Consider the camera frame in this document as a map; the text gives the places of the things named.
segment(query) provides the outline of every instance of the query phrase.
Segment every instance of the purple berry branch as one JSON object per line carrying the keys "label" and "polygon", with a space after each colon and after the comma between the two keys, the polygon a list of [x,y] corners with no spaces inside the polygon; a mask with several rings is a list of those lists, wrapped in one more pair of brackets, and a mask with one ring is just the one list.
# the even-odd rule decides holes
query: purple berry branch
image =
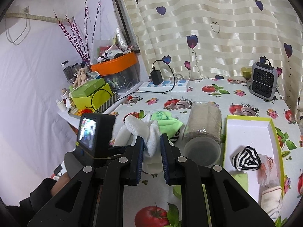
{"label": "purple berry branch", "polygon": [[[96,14],[96,18],[95,18],[95,24],[94,24],[94,31],[93,31],[93,35],[92,35],[92,39],[91,39],[91,43],[94,41],[94,33],[96,31],[96,23],[97,23],[97,16],[99,14],[99,8],[101,7],[101,0],[99,0],[98,2],[98,7],[97,7],[97,14]],[[70,34],[66,27],[64,26],[64,24],[59,21],[55,11],[55,17],[58,20],[58,24],[59,27],[61,28],[61,30],[63,31],[64,35],[67,37],[67,39],[69,40],[69,42],[72,44],[72,46],[76,49],[77,53],[80,55],[81,59],[83,62],[85,62],[87,64],[87,67],[89,68],[89,70],[91,70],[91,66],[90,66],[90,56],[89,56],[89,47],[88,47],[88,33],[87,33],[87,20],[88,20],[88,6],[87,6],[87,0],[85,0],[85,14],[84,14],[84,42],[82,40],[82,37],[79,33],[79,29],[78,29],[78,25],[75,22],[75,20],[72,22],[67,15],[65,15],[70,27],[71,27],[71,32],[72,34]]]}

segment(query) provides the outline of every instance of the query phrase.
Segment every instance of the heart pattern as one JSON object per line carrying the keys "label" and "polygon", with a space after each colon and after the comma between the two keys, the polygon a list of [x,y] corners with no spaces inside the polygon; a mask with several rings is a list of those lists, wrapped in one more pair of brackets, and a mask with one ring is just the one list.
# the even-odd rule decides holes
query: heart pattern
{"label": "heart pattern", "polygon": [[282,74],[282,68],[277,67],[278,77]]}
{"label": "heart pattern", "polygon": [[288,58],[292,56],[292,46],[290,44],[284,43],[284,49]]}
{"label": "heart pattern", "polygon": [[191,35],[191,36],[186,36],[187,39],[187,45],[193,49],[194,47],[196,47],[197,43],[198,43],[198,37],[196,35]]}
{"label": "heart pattern", "polygon": [[185,68],[186,68],[187,70],[190,70],[190,62],[185,61],[185,62],[184,62],[184,66],[185,66]]}
{"label": "heart pattern", "polygon": [[161,15],[164,15],[166,13],[166,8],[165,7],[157,7],[156,8],[157,12]]}
{"label": "heart pattern", "polygon": [[258,6],[258,8],[263,11],[264,7],[263,7],[263,3],[261,1],[256,0],[256,5]]}
{"label": "heart pattern", "polygon": [[266,61],[266,57],[265,56],[261,56],[260,57],[260,63],[265,63]]}
{"label": "heart pattern", "polygon": [[170,55],[168,56],[163,56],[162,57],[162,60],[166,63],[166,64],[169,64],[171,61],[172,61],[172,58]]}
{"label": "heart pattern", "polygon": [[215,79],[224,79],[224,77],[221,75],[221,76],[219,76],[219,75],[216,75],[215,76]]}
{"label": "heart pattern", "polygon": [[210,23],[210,26],[211,26],[211,28],[212,28],[212,30],[216,33],[216,34],[218,34],[219,32],[220,32],[220,26],[219,26],[219,24],[218,24],[218,22],[211,22]]}
{"label": "heart pattern", "polygon": [[242,67],[241,68],[241,73],[242,73],[242,76],[243,78],[245,78],[246,81],[250,80],[251,78],[251,67]]}

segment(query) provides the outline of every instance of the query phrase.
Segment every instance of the orange basket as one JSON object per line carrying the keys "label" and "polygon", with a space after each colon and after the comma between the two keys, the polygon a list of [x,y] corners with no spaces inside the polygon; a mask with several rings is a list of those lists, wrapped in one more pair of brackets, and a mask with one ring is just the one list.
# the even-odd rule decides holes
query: orange basket
{"label": "orange basket", "polygon": [[106,75],[122,72],[123,70],[131,67],[136,63],[137,63],[137,57],[134,52],[131,52],[117,59],[92,65],[91,69],[94,72],[98,72],[101,76],[106,76]]}

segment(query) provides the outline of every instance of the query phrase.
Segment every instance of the tablecloth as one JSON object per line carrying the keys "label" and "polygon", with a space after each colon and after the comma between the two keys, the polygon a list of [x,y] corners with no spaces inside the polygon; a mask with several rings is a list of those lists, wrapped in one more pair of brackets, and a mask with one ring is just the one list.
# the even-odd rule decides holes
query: tablecloth
{"label": "tablecloth", "polygon": [[[225,132],[227,115],[234,115],[238,108],[247,107],[251,116],[271,117],[278,131],[284,163],[284,199],[281,210],[281,221],[286,219],[295,209],[303,195],[303,148],[300,129],[282,97],[276,93],[273,101],[267,102],[252,95],[243,81],[225,79],[202,79],[190,82],[188,92],[170,93],[136,93],[125,99],[112,114],[116,116],[113,139],[123,125],[124,117],[129,113],[139,117],[150,111],[169,110],[184,124],[187,123],[193,102],[212,102],[222,112],[222,134]],[[182,153],[184,144],[181,137],[176,146]],[[170,225],[165,218],[181,220],[181,200],[173,193],[173,186],[167,186],[163,173],[142,173],[138,186],[126,186],[124,190],[124,226],[163,226]]]}

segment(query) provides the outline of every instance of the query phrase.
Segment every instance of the curtain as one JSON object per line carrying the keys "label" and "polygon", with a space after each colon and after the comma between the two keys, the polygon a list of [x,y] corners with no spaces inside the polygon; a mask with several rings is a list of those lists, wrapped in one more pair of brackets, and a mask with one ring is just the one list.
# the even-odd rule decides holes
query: curtain
{"label": "curtain", "polygon": [[287,105],[301,111],[302,23],[288,0],[123,1],[147,72],[161,59],[184,79],[248,81],[253,63],[267,59]]}

